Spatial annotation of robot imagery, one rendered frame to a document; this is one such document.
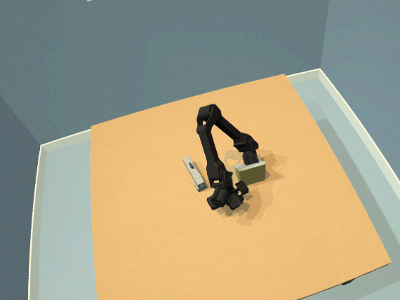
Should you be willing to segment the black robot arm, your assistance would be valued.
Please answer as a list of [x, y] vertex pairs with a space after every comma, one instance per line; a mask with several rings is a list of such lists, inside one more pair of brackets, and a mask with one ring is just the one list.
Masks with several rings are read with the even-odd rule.
[[[213, 125], [216, 125], [221, 131], [227, 134], [234, 140], [234, 147], [243, 152], [245, 165], [259, 163], [256, 149], [259, 149], [259, 144], [247, 133], [239, 131], [225, 117], [222, 116], [221, 109], [215, 104], [202, 106], [196, 118], [196, 132], [200, 137], [201, 144], [207, 160], [207, 176], [211, 189], [215, 189], [212, 194], [211, 202], [217, 207], [224, 207], [228, 204], [231, 210], [234, 210], [244, 202], [243, 195], [236, 195], [233, 191], [234, 187], [232, 175], [233, 172], [227, 171], [224, 163], [219, 159], [211, 130]], [[203, 125], [203, 121], [206, 122]], [[214, 183], [214, 181], [219, 181]]]

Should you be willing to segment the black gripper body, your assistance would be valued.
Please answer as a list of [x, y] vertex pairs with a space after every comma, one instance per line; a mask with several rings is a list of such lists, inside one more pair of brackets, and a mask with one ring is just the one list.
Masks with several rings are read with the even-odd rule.
[[[244, 183], [244, 181], [240, 181], [240, 182], [236, 183], [235, 186], [237, 186], [237, 188], [234, 188], [234, 187], [233, 187], [233, 189], [232, 189], [231, 191], [229, 191], [229, 195], [230, 195], [233, 191], [235, 192], [236, 195], [239, 193], [238, 191], [241, 192], [241, 195], [245, 195], [245, 194], [247, 194], [247, 193], [249, 192], [249, 189], [248, 189], [248, 187], [246, 186], [246, 184]], [[207, 202], [208, 202], [208, 204], [210, 205], [211, 209], [212, 209], [212, 210], [218, 209], [219, 207], [217, 207], [217, 206], [215, 206], [214, 204], [212, 204], [211, 200], [212, 200], [211, 196], [207, 197]]]

